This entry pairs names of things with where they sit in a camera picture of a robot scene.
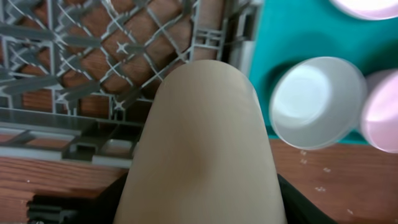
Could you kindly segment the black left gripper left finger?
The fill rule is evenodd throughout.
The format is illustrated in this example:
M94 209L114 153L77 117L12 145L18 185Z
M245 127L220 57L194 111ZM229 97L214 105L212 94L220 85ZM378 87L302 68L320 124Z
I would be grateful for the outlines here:
M126 179L120 176L96 198L36 195L27 202L28 224L112 224Z

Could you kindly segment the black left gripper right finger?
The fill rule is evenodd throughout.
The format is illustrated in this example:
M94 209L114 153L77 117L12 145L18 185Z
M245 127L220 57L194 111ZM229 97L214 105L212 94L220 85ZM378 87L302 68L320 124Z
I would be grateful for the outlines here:
M277 178L288 224L337 224L280 174Z

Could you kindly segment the white cup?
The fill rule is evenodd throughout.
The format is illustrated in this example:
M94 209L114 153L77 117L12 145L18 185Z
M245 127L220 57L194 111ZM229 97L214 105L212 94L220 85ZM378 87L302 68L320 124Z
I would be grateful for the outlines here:
M160 85L115 223L285 223L256 92L233 66L199 60Z

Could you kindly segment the grey bowl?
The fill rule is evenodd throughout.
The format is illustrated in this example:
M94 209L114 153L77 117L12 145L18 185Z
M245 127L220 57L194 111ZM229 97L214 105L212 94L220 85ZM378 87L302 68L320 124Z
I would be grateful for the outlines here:
M269 101L269 120L290 146L322 149L358 127L367 93L362 72L351 62L310 58L279 78Z

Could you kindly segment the pink bowl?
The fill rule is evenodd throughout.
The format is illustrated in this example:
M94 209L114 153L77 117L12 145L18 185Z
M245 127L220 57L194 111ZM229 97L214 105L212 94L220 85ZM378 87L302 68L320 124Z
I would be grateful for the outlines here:
M368 96L361 114L360 131L373 147L397 153L397 69L366 77Z

